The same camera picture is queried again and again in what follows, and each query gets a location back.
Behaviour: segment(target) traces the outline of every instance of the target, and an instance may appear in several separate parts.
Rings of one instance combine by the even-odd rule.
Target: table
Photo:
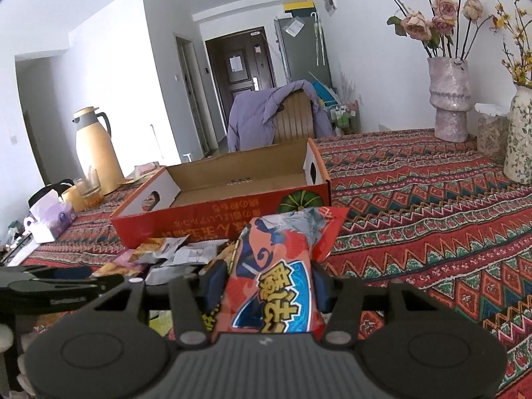
[[[532,397],[532,187],[434,130],[317,141],[332,204],[348,219],[325,268],[370,285],[400,278],[499,338],[508,366],[498,397]],[[364,312],[360,336],[382,327]]]

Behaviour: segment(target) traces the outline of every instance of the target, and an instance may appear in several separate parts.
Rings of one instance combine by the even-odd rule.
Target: purple jacket
[[[275,126],[272,117],[281,102],[293,91],[303,90],[312,101],[312,116],[316,138],[333,135],[331,122],[318,102],[318,95],[309,81],[262,91],[240,93],[233,102],[229,114],[227,142],[230,152],[251,150],[273,144]]]

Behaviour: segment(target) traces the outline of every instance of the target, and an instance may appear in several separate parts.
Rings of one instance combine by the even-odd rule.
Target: wooden chair
[[[314,138],[312,105],[303,90],[297,90],[283,100],[273,116],[274,144],[301,138]]]

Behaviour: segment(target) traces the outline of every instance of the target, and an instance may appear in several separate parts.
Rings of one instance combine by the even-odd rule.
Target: pink textured vase
[[[449,142],[467,139],[471,89],[467,62],[457,58],[428,58],[430,105],[436,108],[434,135]]]

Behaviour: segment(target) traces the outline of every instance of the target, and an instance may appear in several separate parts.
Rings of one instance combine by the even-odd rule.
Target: thermos handle
[[[105,112],[100,112],[96,114],[96,118],[98,117],[102,117],[105,120],[105,126],[107,129],[107,133],[109,134],[109,138],[110,138],[111,137],[111,125],[109,124],[109,119],[107,118],[107,115],[105,114]]]

